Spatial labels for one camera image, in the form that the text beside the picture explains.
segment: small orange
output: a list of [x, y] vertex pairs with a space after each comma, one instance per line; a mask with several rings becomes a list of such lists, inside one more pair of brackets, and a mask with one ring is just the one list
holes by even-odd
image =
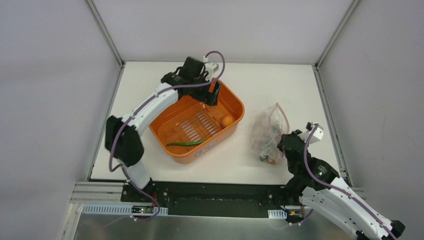
[[227, 115], [221, 118], [221, 126], [222, 128], [228, 127], [230, 124], [234, 123], [236, 120], [233, 116]]

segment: metal frame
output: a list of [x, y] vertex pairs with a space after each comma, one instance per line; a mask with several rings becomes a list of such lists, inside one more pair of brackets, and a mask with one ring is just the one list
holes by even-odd
[[[96, 5], [94, 4], [93, 0], [84, 0], [88, 10], [90, 11], [94, 21], [96, 22], [98, 29], [100, 33], [102, 34], [107, 46], [109, 47], [110, 51], [114, 55], [117, 63], [120, 66], [119, 74], [116, 80], [116, 84], [114, 86], [114, 89], [112, 91], [110, 101], [107, 106], [106, 116], [102, 122], [102, 128], [101, 133], [104, 131], [104, 126], [106, 122], [106, 118], [108, 115], [110, 115], [113, 102], [115, 100], [119, 84], [121, 82], [121, 78], [124, 72], [125, 68], [125, 62], [123, 61], [121, 55], [119, 54], [119, 51], [112, 40], [112, 37], [106, 28], [105, 23], [103, 22], [103, 19], [101, 15], [99, 14], [99, 11], [96, 8]], [[331, 36], [328, 44], [326, 45], [324, 51], [322, 52], [321, 56], [319, 57], [319, 60], [315, 65], [312, 65], [313, 72], [316, 79], [316, 84], [318, 86], [319, 94], [322, 101], [322, 106], [325, 112], [325, 117], [327, 120], [327, 124], [329, 127], [329, 132], [332, 138], [332, 143], [334, 150], [336, 152], [337, 162], [339, 164], [340, 169], [340, 175], [352, 186], [352, 190], [354, 190], [361, 198], [365, 198], [364, 190], [362, 188], [355, 188], [352, 182], [352, 179], [348, 173], [345, 158], [343, 156], [343, 152], [341, 149], [341, 144], [338, 139], [338, 135], [336, 132], [335, 124], [333, 121], [333, 114], [331, 110], [331, 106], [325, 91], [325, 86], [321, 80], [320, 77], [320, 67], [325, 61], [326, 57], [328, 56], [330, 50], [334, 46], [337, 39], [340, 37], [341, 33], [343, 32], [343, 29], [345, 28], [346, 24], [348, 23], [349, 19], [351, 18], [354, 11], [357, 9], [359, 3], [362, 0], [352, 0], [346, 13], [344, 14], [343, 18], [341, 19], [340, 23], [338, 24], [336, 30], [334, 31], [333, 35]], [[86, 182], [77, 182], [75, 184], [75, 188], [72, 193], [72, 197], [70, 199], [70, 204], [68, 206], [68, 210], [66, 212], [66, 216], [60, 231], [59, 238], [60, 240], [73, 240], [78, 222], [80, 219], [80, 216], [82, 214], [84, 204], [112, 204], [112, 205], [119, 205], [122, 204], [121, 202], [121, 194], [123, 192], [123, 186], [124, 182], [87, 182], [90, 179], [91, 172], [96, 160], [96, 156], [98, 154], [99, 148], [101, 147], [101, 140], [102, 140], [102, 134], [99, 135], [96, 148], [91, 153], [92, 156], [92, 162], [88, 169], [88, 172], [86, 174]], [[134, 203], [138, 205], [145, 205], [150, 204], [149, 202], [140, 202], [140, 203]]]
[[85, 174], [84, 174], [84, 176], [85, 176], [84, 179], [86, 181], [89, 181], [90, 177], [92, 175], [93, 167], [94, 167], [94, 164], [95, 164], [95, 161], [96, 161], [96, 158], [97, 158], [97, 154], [99, 153], [99, 149], [100, 149], [100, 146], [102, 144], [102, 137], [103, 137], [103, 132], [105, 131], [105, 127], [106, 127], [106, 120], [108, 119], [108, 116], [111, 114], [112, 106], [114, 104], [115, 97], [117, 95], [118, 88], [119, 88], [119, 85], [121, 83], [122, 75], [124, 74], [124, 69], [125, 69], [125, 63], [123, 65], [120, 65], [118, 77], [116, 78], [115, 86], [113, 87], [113, 90], [110, 94], [109, 103], [107, 104], [106, 115], [103, 116], [103, 121], [101, 123], [101, 129], [100, 129], [100, 132], [98, 132], [98, 138], [96, 139], [96, 142], [95, 142], [95, 148], [90, 153], [89, 159], [91, 160], [91, 163], [90, 163], [90, 166], [87, 168], [87, 172], [85, 172]]
[[319, 95], [321, 97], [322, 107], [324, 108], [325, 118], [327, 120], [328, 131], [330, 132], [331, 142], [335, 151], [335, 156], [337, 158], [338, 168], [340, 170], [340, 176], [347, 181], [347, 184], [351, 187], [354, 187], [351, 176], [349, 175], [345, 157], [343, 156], [342, 146], [339, 142], [339, 137], [337, 135], [336, 127], [333, 120], [333, 113], [330, 106], [325, 87], [320, 77], [320, 72], [315, 66], [312, 67], [313, 73], [315, 75], [316, 85], [318, 86]]
[[102, 16], [100, 16], [99, 11], [97, 10], [96, 5], [94, 4], [93, 0], [84, 0], [85, 4], [87, 5], [88, 10], [90, 11], [95, 24], [98, 27], [98, 30], [100, 31], [101, 35], [104, 38], [104, 41], [106, 42], [107, 46], [109, 47], [110, 51], [112, 52], [113, 56], [115, 57], [117, 63], [122, 66], [124, 65], [124, 61], [122, 60], [122, 57], [118, 51], [117, 46], [115, 45], [114, 41], [112, 40], [111, 34], [109, 33], [108, 29], [106, 28], [105, 22], [103, 22]]
[[315, 66], [318, 70], [320, 70], [321, 65], [327, 58], [330, 50], [333, 48], [334, 44], [336, 43], [337, 39], [339, 39], [341, 33], [345, 29], [349, 19], [351, 19], [351, 16], [354, 14], [355, 10], [359, 6], [362, 0], [352, 0], [350, 2], [349, 7], [347, 8], [346, 12], [344, 13], [343, 17], [341, 18], [341, 21], [338, 23], [337, 27], [335, 28], [334, 33], [332, 34], [330, 40], [328, 41], [327, 45], [324, 48], [324, 51], [322, 52], [321, 56], [319, 57], [319, 60], [316, 62]]
[[[73, 240], [85, 204], [101, 205], [150, 205], [151, 202], [121, 202], [124, 182], [77, 182], [72, 193], [70, 204], [60, 230], [59, 240]], [[361, 198], [366, 199], [362, 188], [352, 188]], [[287, 209], [298, 206], [286, 206]]]

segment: plastic bag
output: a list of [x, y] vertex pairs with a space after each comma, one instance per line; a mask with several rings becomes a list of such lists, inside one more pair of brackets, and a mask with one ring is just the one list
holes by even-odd
[[283, 160], [283, 152], [277, 145], [280, 143], [281, 135], [288, 134], [289, 130], [289, 121], [278, 102], [268, 107], [255, 118], [250, 138], [252, 142], [250, 153], [262, 162], [280, 163]]

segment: black bracket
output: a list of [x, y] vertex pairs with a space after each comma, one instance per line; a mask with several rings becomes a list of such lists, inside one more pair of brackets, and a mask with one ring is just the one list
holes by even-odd
[[[267, 218], [268, 210], [280, 210], [280, 185], [248, 185], [150, 181], [143, 189], [155, 196], [169, 215]], [[151, 203], [131, 185], [124, 185], [122, 202]]]

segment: label on basket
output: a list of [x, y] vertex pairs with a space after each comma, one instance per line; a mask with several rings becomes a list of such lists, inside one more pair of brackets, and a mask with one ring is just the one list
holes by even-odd
[[203, 148], [202, 150], [200, 150], [200, 151], [196, 152], [196, 154], [194, 155], [194, 157], [199, 156], [201, 153], [203, 153], [204, 151], [206, 151], [206, 150], [210, 149], [211, 147], [213, 147], [213, 146], [214, 146], [215, 144], [217, 144], [217, 143], [218, 143], [218, 140], [216, 140], [216, 141], [212, 142], [209, 146], [207, 146], [207, 147]]

